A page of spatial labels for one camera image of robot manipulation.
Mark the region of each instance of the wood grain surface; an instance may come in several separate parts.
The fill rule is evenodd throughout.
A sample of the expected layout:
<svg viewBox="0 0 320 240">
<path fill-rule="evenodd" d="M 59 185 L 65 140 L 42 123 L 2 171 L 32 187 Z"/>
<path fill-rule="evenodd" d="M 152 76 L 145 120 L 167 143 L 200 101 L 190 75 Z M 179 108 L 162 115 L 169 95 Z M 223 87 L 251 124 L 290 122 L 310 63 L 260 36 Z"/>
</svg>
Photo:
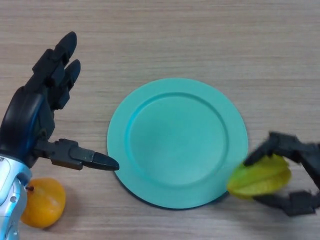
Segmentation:
<svg viewBox="0 0 320 240">
<path fill-rule="evenodd" d="M 82 70 L 52 140 L 68 138 L 106 152 L 117 105 L 150 81 L 184 77 L 225 93 L 245 120 L 250 149 L 269 130 L 320 137 L 318 0 L 2 0 L 0 115 L 47 48 L 69 31 Z M 317 215 L 281 211 L 228 197 L 187 211 L 150 207 L 131 197 L 111 172 L 52 166 L 34 177 L 65 185 L 67 205 L 50 229 L 20 225 L 22 240 L 316 240 Z M 314 184 L 292 166 L 292 190 Z"/>
</svg>

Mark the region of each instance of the orange fruit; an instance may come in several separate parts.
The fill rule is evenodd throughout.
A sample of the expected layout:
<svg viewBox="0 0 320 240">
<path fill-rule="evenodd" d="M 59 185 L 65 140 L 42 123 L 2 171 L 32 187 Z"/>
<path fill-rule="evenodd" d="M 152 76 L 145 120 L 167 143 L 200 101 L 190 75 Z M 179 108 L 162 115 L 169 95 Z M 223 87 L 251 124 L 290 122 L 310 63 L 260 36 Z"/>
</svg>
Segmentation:
<svg viewBox="0 0 320 240">
<path fill-rule="evenodd" d="M 65 209 L 64 187 L 53 178 L 43 177 L 32 179 L 26 190 L 27 203 L 21 221 L 39 229 L 53 225 Z"/>
</svg>

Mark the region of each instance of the robotic hand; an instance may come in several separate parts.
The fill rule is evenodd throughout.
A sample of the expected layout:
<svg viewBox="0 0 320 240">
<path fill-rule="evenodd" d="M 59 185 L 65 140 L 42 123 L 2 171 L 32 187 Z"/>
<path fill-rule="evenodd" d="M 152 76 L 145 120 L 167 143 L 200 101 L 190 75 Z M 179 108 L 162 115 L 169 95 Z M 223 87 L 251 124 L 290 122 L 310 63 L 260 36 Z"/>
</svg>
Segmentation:
<svg viewBox="0 0 320 240">
<path fill-rule="evenodd" d="M 302 143 L 294 135 L 270 132 L 269 138 L 253 151 L 244 161 L 245 166 L 252 166 L 264 156 L 276 154 L 301 164 L 320 189 L 320 144 Z M 274 194 L 256 196 L 254 199 L 272 208 L 282 209 L 288 216 L 315 214 L 320 207 L 320 192 L 312 195 L 308 191 L 297 191 L 289 198 Z"/>
<path fill-rule="evenodd" d="M 26 186 L 38 158 L 81 170 L 83 166 L 116 171 L 109 156 L 79 147 L 76 141 L 49 142 L 55 129 L 54 112 L 68 102 L 81 65 L 69 63 L 77 35 L 68 33 L 47 49 L 32 68 L 33 76 L 14 94 L 0 126 L 0 240 L 18 240 L 18 223 L 27 204 Z"/>
</svg>

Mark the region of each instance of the plate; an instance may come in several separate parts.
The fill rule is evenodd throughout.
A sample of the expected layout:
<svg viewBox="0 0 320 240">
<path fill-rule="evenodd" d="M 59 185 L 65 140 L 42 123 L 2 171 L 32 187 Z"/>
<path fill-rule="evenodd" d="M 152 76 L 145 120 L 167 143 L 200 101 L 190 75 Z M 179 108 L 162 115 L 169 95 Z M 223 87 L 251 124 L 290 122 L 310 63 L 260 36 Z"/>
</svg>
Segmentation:
<svg viewBox="0 0 320 240">
<path fill-rule="evenodd" d="M 234 104 L 208 84 L 186 78 L 147 83 L 116 109 L 107 133 L 117 179 L 134 196 L 167 209 L 210 203 L 227 191 L 248 153 Z"/>
</svg>

